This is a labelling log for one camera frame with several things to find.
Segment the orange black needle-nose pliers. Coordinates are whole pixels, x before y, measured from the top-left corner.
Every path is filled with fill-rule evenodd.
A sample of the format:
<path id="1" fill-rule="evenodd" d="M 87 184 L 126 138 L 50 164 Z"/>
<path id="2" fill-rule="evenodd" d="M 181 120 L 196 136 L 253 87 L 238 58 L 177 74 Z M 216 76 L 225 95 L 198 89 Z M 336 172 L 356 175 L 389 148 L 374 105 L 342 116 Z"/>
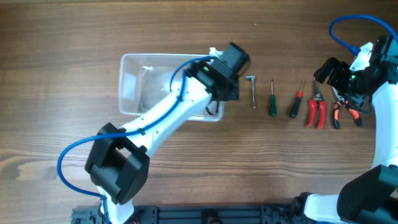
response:
<path id="1" fill-rule="evenodd" d="M 336 101 L 335 104 L 333 105 L 333 114 L 332 114 L 332 121 L 333 121 L 333 127 L 335 129 L 340 129 L 340 122 L 339 122 L 339 114 L 340 114 L 340 108 L 344 106 L 352 115 L 355 124 L 358 127 L 361 127 L 363 125 L 362 119 L 360 117 L 360 114 L 357 110 L 354 110 L 348 103 L 348 100 L 343 98 L 339 93 L 338 90 L 333 87 L 332 88 Z"/>

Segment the red handle snips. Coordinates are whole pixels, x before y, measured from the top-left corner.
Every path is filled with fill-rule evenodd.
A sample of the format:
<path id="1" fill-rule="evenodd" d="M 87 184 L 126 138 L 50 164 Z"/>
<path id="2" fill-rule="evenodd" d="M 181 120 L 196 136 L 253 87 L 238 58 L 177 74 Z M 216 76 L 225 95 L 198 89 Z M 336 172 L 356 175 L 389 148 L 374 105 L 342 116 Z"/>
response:
<path id="1" fill-rule="evenodd" d="M 318 122 L 318 129 L 323 129 L 325 125 L 325 119 L 326 119 L 326 101 L 324 100 L 324 97 L 321 93 L 321 90 L 319 88 L 319 82 L 314 81 L 314 94 L 313 98 L 308 101 L 309 107 L 310 107 L 310 116 L 308 120 L 308 127 L 312 127 L 313 123 L 315 121 L 315 113 L 317 110 L 319 110 L 320 115 L 319 115 L 319 122 Z"/>

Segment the silver L-shaped socket wrench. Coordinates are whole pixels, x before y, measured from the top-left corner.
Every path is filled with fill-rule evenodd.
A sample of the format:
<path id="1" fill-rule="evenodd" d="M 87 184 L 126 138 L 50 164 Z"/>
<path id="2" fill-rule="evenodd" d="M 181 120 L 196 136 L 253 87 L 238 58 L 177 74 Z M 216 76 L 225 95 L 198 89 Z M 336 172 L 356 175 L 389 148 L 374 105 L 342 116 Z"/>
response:
<path id="1" fill-rule="evenodd" d="M 253 102 L 253 109 L 256 109 L 256 89 L 255 89 L 255 75 L 246 75 L 245 78 L 251 81 L 252 84 L 252 102 Z"/>

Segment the black red handle screwdriver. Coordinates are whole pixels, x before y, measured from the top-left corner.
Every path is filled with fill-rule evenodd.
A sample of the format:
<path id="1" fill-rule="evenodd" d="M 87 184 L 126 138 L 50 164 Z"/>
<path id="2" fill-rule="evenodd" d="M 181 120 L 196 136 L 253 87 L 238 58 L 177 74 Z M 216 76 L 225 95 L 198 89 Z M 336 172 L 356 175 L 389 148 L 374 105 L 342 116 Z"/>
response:
<path id="1" fill-rule="evenodd" d="M 300 107 L 302 96 L 303 96 L 303 89 L 304 89 L 305 83 L 306 83 L 306 81 L 303 80 L 303 81 L 301 81 L 301 83 L 299 85 L 298 92 L 297 92 L 297 94 L 295 96 L 295 100 L 294 100 L 293 106 L 292 106 L 292 108 L 290 110 L 290 114 L 289 114 L 289 116 L 291 118 L 296 118 L 297 115 L 298 115 L 299 107 Z"/>

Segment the green handle screwdriver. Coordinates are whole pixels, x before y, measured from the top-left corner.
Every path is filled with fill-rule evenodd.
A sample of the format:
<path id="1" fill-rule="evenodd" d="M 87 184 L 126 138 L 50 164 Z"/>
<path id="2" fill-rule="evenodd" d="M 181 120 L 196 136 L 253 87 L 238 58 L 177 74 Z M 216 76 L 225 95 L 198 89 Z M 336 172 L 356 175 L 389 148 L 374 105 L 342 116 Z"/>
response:
<path id="1" fill-rule="evenodd" d="M 270 105 L 270 115 L 276 116 L 277 108 L 274 94 L 274 81 L 271 80 L 271 97 L 270 97 L 271 105 Z"/>

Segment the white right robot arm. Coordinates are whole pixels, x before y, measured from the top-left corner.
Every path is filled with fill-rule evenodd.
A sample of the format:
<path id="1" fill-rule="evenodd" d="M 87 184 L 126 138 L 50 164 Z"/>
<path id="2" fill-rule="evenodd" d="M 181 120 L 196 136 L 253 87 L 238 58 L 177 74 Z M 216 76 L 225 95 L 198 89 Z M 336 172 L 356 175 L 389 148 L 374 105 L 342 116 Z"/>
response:
<path id="1" fill-rule="evenodd" d="M 397 41 L 380 36 L 360 48 L 348 65 L 329 58 L 315 73 L 347 100 L 367 98 L 376 115 L 376 147 L 372 167 L 348 182 L 338 194 L 309 194 L 302 215 L 326 223 L 397 223 Z"/>

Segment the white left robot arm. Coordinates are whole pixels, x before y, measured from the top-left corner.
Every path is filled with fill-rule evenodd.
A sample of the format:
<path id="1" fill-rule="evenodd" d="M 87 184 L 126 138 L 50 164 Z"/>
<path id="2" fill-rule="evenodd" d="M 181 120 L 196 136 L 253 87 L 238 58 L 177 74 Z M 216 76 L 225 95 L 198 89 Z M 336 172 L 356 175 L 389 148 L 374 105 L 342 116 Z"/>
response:
<path id="1" fill-rule="evenodd" d="M 151 157 L 191 115 L 213 101 L 238 100 L 239 73 L 250 61 L 232 42 L 219 56 L 188 62 L 180 67 L 179 86 L 147 113 L 121 128 L 108 123 L 98 131 L 85 170 L 103 197 L 106 223 L 132 216 L 132 199 L 147 180 Z"/>

